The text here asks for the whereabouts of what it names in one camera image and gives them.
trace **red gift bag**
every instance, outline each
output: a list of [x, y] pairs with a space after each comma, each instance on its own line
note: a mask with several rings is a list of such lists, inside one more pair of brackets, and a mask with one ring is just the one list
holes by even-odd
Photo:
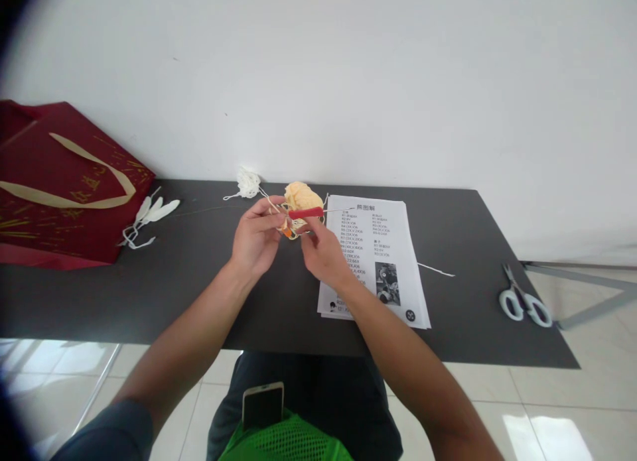
[[0, 262], [115, 262], [154, 178], [70, 104], [0, 101]]

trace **crochet hook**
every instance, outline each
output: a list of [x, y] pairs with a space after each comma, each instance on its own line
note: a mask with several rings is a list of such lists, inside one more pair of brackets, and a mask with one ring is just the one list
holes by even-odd
[[317, 207], [312, 209], [290, 211], [287, 213], [287, 215], [290, 217], [290, 219], [294, 220], [294, 219], [303, 219], [306, 217], [323, 217], [326, 212], [335, 212], [340, 210], [352, 210], [352, 209], [356, 209], [356, 208], [323, 210], [323, 208]]

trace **tiled floor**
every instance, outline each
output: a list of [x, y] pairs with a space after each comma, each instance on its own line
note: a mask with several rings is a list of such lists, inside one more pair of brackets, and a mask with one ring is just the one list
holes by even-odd
[[[637, 282], [637, 273], [594, 275]], [[530, 274], [544, 302], [563, 318], [616, 291]], [[637, 304], [564, 332], [582, 370], [448, 363], [507, 460], [637, 459]], [[124, 345], [86, 424], [105, 407], [147, 349]], [[4, 378], [37, 451], [52, 453], [76, 428], [115, 346], [55, 340], [0, 340]], [[203, 460], [212, 416], [227, 393], [238, 352], [222, 351], [161, 431], [153, 461]], [[404, 460], [433, 459], [413, 415], [389, 406]]]

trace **white wall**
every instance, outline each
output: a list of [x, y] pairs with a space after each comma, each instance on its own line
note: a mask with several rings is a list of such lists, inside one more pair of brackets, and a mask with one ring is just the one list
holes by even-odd
[[3, 76], [161, 176], [475, 188], [519, 258], [637, 263], [637, 0], [38, 0]]

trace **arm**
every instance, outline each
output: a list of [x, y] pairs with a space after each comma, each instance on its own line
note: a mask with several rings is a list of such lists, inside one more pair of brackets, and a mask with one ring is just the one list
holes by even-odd
[[[281, 196], [270, 199], [275, 204], [285, 200]], [[261, 199], [241, 217], [230, 261], [157, 338], [112, 402], [131, 399], [144, 405], [151, 414], [155, 437], [217, 358], [252, 287], [272, 265], [281, 239], [275, 228], [285, 215], [265, 216], [269, 207]]]
[[336, 236], [307, 218], [303, 257], [308, 270], [347, 304], [383, 378], [418, 418], [440, 460], [502, 459], [478, 413], [426, 343], [350, 270]]

